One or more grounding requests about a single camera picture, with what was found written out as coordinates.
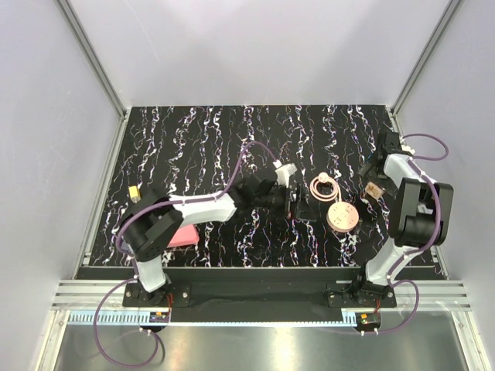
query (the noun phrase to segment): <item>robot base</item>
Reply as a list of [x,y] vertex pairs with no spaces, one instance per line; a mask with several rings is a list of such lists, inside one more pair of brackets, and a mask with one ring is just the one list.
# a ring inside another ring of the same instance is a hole
[[165,284],[153,292],[145,291],[141,284],[127,284],[124,291],[123,307],[133,308],[168,308],[169,300],[167,296],[172,295],[171,306],[173,308],[189,307],[191,296],[191,284],[185,281],[177,281],[172,284]]
[[[377,300],[374,298],[354,297],[350,293],[350,284],[328,284],[326,292],[328,294],[328,306],[330,308],[369,308],[377,307]],[[390,288],[384,298],[380,299],[380,308],[396,308],[394,290]]]

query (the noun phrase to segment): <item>pink block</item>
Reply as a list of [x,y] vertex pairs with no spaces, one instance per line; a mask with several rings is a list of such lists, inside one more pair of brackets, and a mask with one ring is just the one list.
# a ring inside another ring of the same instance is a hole
[[168,247],[179,247],[186,245],[194,245],[200,241],[200,235],[198,234],[196,227],[193,225],[184,226],[179,228],[170,240]]

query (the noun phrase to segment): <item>wooden disc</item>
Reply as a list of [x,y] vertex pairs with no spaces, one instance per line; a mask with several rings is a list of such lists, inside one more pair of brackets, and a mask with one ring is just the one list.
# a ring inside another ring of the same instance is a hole
[[326,222],[337,232],[350,232],[358,221],[359,213],[356,208],[344,201],[332,204],[326,213]]

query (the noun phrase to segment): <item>purple cable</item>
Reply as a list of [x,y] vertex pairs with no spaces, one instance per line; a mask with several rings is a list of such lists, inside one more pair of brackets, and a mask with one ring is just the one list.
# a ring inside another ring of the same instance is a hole
[[[139,329],[127,331],[127,332],[123,333],[122,335],[118,336],[116,339],[114,339],[110,344],[104,346],[103,349],[106,351],[107,349],[111,348],[112,346],[114,346],[115,344],[120,342],[122,339],[127,338],[129,335],[137,334],[138,332],[141,333],[141,331]],[[160,341],[160,346],[163,349],[165,349],[165,345],[163,344],[163,341],[160,338],[159,338],[159,341]],[[90,354],[89,356],[85,356],[79,352],[79,347],[76,347],[76,352],[80,358],[85,358],[85,359],[93,359],[95,357],[101,356],[101,353],[99,351],[96,353]]]
[[[203,203],[205,201],[214,201],[215,199],[219,199],[221,196],[223,196],[225,193],[227,193],[229,191],[229,189],[231,188],[232,184],[234,183],[235,177],[236,177],[237,173],[239,172],[239,170],[241,168],[242,159],[243,159],[244,154],[253,145],[260,145],[261,147],[263,147],[263,149],[266,152],[268,152],[268,154],[271,156],[271,158],[273,158],[273,161],[277,161],[277,158],[275,157],[275,155],[273,154],[273,152],[270,151],[270,149],[266,145],[264,145],[263,143],[261,143],[259,141],[250,141],[249,143],[247,143],[244,146],[244,148],[242,148],[241,154],[239,155],[239,159],[237,160],[237,164],[235,165],[234,172],[232,173],[232,176],[230,177],[229,182],[227,183],[227,187],[225,187],[225,189],[222,192],[220,192],[220,194],[218,196],[215,196],[215,197],[201,197],[201,198],[198,198],[198,199],[188,199],[188,200],[184,201],[184,203]],[[117,248],[117,250],[119,252],[121,252],[122,254],[131,255],[131,252],[130,251],[126,251],[126,250],[123,250],[122,249],[122,237],[124,236],[124,233],[127,230],[127,228],[129,228],[129,226],[133,222],[135,222],[137,219],[139,219],[141,216],[143,216],[146,213],[149,213],[149,212],[151,212],[153,210],[160,209],[160,208],[162,208],[164,206],[168,206],[168,205],[179,205],[179,204],[182,204],[182,203],[183,203],[183,201],[180,201],[180,200],[163,201],[162,203],[156,203],[155,205],[148,206],[148,207],[144,208],[143,210],[141,210],[139,213],[136,213],[134,216],[132,216],[132,218],[130,218],[127,222],[125,222],[124,225],[119,230],[118,235],[117,235],[117,241],[115,242],[115,247]]]
[[100,304],[98,304],[97,308],[96,308],[96,312],[94,313],[94,319],[93,319],[93,334],[94,334],[94,342],[96,343],[96,347],[98,348],[98,351],[100,352],[100,354],[110,363],[113,363],[114,365],[116,366],[120,366],[120,367],[123,367],[123,368],[126,368],[126,369],[140,369],[141,367],[144,367],[144,366],[147,366],[156,356],[156,353],[158,352],[158,347],[159,347],[159,343],[162,341],[158,335],[156,335],[154,332],[150,332],[151,335],[153,335],[153,337],[155,338],[155,350],[153,350],[153,353],[151,354],[151,356],[145,360],[144,362],[142,363],[138,363],[138,364],[135,364],[135,365],[129,365],[127,363],[122,363],[122,362],[119,362],[113,358],[111,358],[106,352],[105,352],[105,349],[103,348],[103,346],[101,346],[100,344],[100,339],[98,338],[98,329],[97,329],[97,319],[98,319],[98,314],[100,313],[100,310],[101,310],[101,307],[103,306],[103,304],[106,302],[106,300],[110,297],[110,295],[112,295],[118,288],[120,288],[121,286],[124,286],[125,284],[129,284],[131,282],[134,282],[135,281],[135,278],[130,278],[128,280],[125,280],[125,281],[122,281],[120,284],[118,284],[117,286],[115,286],[114,288],[112,288],[104,297],[103,299],[100,301]]
[[[429,249],[430,247],[433,246],[433,244],[435,243],[435,240],[437,239],[438,235],[439,235],[439,232],[440,232],[440,220],[442,219],[442,211],[441,211],[441,208],[440,208],[440,198],[439,198],[439,194],[436,192],[436,189],[435,189],[435,186],[433,185],[432,181],[430,180],[430,178],[426,175],[421,175],[422,173],[422,170],[411,160],[409,159],[408,160],[408,164],[409,166],[411,166],[414,171],[421,176],[421,178],[428,184],[428,187],[430,188],[430,190],[432,191],[432,195],[433,195],[433,199],[435,200],[435,229],[433,230],[433,233],[432,233],[432,236],[430,237],[430,239],[428,240],[428,242],[426,243],[426,245],[424,245],[423,247],[421,247],[419,250],[416,250],[416,251],[410,251],[409,253],[406,253],[405,255],[411,255],[411,254],[416,254],[416,253],[423,253],[424,251],[426,251],[427,249]],[[394,265],[392,265],[392,267],[388,270],[387,272],[387,276],[391,276],[392,273],[395,271],[395,269],[399,266],[399,264],[404,260],[404,256],[402,257],[399,257],[397,259],[397,261],[394,263]]]
[[443,149],[445,150],[445,153],[440,156],[440,157],[428,157],[428,156],[414,156],[417,160],[428,160],[428,161],[441,161],[444,158],[447,158],[449,155],[449,146],[440,138],[431,135],[431,134],[426,134],[426,133],[414,133],[414,134],[407,134],[402,137],[402,139],[406,138],[412,138],[412,137],[425,137],[425,138],[430,138],[439,143]]

